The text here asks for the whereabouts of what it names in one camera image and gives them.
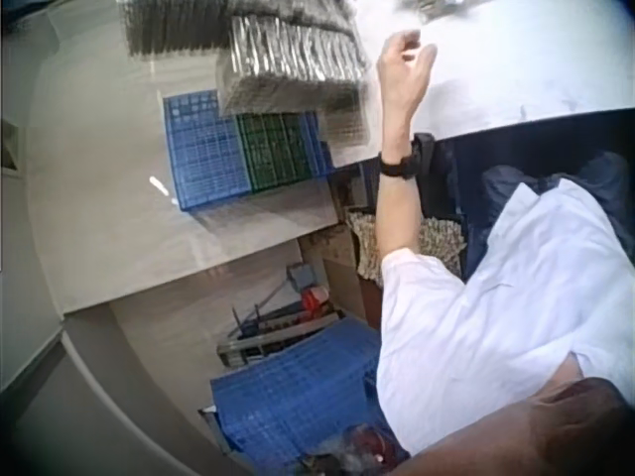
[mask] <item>white countertop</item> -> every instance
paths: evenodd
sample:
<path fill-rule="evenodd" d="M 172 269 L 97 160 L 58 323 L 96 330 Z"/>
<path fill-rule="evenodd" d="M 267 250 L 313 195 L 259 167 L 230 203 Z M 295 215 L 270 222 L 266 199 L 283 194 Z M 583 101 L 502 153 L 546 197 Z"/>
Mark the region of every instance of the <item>white countertop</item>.
<path fill-rule="evenodd" d="M 33 92 L 26 175 L 34 238 L 60 311 L 136 293 L 336 222 L 328 186 L 319 180 L 197 215 L 179 211 L 162 97 L 213 89 L 213 57 L 129 59 L 114 1 L 69 2 L 50 16 L 61 41 Z"/>
<path fill-rule="evenodd" d="M 635 107 L 635 33 L 617 0 L 485 0 L 462 16 L 426 25 L 397 0 L 351 0 L 368 57 L 400 30 L 421 29 L 439 47 L 414 132 L 445 139 L 586 112 Z M 369 142 L 331 150 L 344 166 L 377 155 L 381 104 L 377 73 L 368 72 Z"/>

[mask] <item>dark blue jeans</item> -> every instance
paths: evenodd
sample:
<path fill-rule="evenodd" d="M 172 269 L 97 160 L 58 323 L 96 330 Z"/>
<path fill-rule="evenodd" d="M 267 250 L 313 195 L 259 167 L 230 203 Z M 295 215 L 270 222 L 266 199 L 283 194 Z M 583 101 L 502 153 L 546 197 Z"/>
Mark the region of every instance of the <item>dark blue jeans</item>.
<path fill-rule="evenodd" d="M 601 152 L 574 176 L 555 174 L 533 178 L 510 166 L 496 166 L 486 171 L 482 179 L 488 205 L 487 223 L 484 226 L 467 225 L 466 279 L 476 271 L 485 256 L 492 226 L 518 184 L 525 183 L 535 193 L 541 194 L 558 186 L 562 178 L 573 181 L 593 195 L 608 216 L 629 259 L 635 261 L 635 215 L 628 164 L 617 154 Z"/>

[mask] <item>hand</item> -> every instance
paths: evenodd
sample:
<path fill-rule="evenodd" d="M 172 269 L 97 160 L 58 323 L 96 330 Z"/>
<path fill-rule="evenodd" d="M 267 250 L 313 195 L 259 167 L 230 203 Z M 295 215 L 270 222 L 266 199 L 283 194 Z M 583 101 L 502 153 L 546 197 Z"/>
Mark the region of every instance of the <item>hand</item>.
<path fill-rule="evenodd" d="M 391 36 L 377 61 L 383 106 L 384 141 L 410 136 L 410 121 L 419 107 L 437 57 L 437 47 L 428 45 L 417 58 L 412 50 L 418 48 L 420 32 L 400 32 Z"/>

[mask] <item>green plastic crate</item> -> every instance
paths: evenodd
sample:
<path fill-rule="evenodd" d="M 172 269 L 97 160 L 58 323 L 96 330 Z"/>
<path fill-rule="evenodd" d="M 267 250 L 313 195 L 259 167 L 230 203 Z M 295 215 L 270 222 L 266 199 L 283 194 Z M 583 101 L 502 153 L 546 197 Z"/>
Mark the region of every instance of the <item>green plastic crate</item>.
<path fill-rule="evenodd" d="M 312 177 L 297 114 L 236 117 L 253 191 Z"/>

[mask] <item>blue crate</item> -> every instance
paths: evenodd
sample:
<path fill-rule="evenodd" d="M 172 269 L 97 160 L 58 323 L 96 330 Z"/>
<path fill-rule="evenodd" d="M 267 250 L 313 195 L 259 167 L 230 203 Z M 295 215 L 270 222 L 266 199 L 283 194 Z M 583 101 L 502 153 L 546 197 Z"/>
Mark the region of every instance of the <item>blue crate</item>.
<path fill-rule="evenodd" d="M 211 381 L 224 435 L 260 470 L 276 470 L 348 427 L 373 424 L 364 378 L 379 334 L 355 318 Z"/>
<path fill-rule="evenodd" d="M 219 116 L 216 91 L 167 97 L 164 115 L 181 210 L 251 192 L 235 121 Z"/>
<path fill-rule="evenodd" d="M 330 174 L 333 166 L 328 145 L 319 139 L 318 117 L 314 112 L 302 114 L 300 125 L 312 176 L 317 178 Z"/>

